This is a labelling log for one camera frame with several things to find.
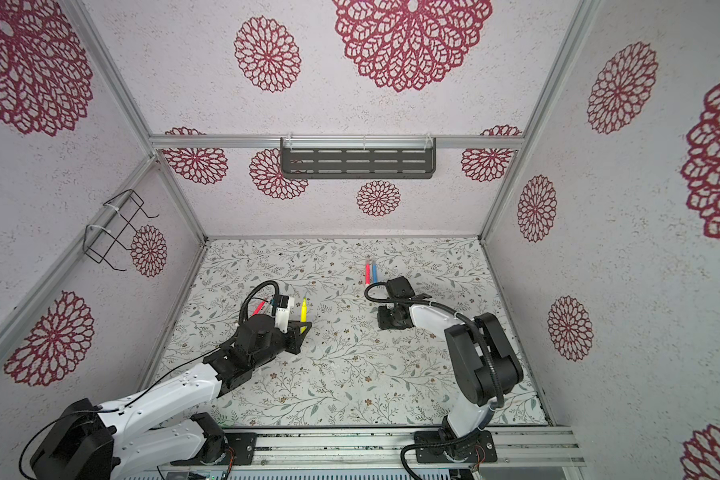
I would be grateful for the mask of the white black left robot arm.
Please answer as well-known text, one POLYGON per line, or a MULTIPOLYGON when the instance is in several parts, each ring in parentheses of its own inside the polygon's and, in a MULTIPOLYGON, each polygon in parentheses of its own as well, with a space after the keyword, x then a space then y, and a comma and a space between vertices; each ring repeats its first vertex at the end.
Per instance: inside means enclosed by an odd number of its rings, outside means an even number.
POLYGON ((123 479, 170 462, 214 465, 229 443, 211 414, 201 411, 240 387, 282 352, 298 354, 311 323, 255 315, 190 369, 126 397, 93 404, 84 398, 34 435, 22 452, 27 479, 123 479))

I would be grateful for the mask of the yellow highlighter pen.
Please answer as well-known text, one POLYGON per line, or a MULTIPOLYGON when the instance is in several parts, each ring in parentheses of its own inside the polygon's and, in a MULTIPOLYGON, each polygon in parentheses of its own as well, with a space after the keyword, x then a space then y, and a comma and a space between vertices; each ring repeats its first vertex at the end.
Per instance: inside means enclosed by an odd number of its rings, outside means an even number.
POLYGON ((307 298, 305 297, 301 303, 300 322, 307 322, 307 316, 308 316, 308 302, 307 302, 307 298))

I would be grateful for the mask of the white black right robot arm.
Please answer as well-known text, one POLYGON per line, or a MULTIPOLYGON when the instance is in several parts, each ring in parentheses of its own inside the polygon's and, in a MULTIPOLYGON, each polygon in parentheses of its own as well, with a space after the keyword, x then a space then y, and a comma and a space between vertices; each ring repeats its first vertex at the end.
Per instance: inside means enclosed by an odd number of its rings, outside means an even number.
POLYGON ((469 317, 427 294, 417 294, 405 277, 371 283, 364 297, 378 305, 380 329, 418 328, 445 342, 459 389, 444 420, 447 440, 487 427, 514 387, 524 380, 515 349, 496 315, 488 312, 469 317))

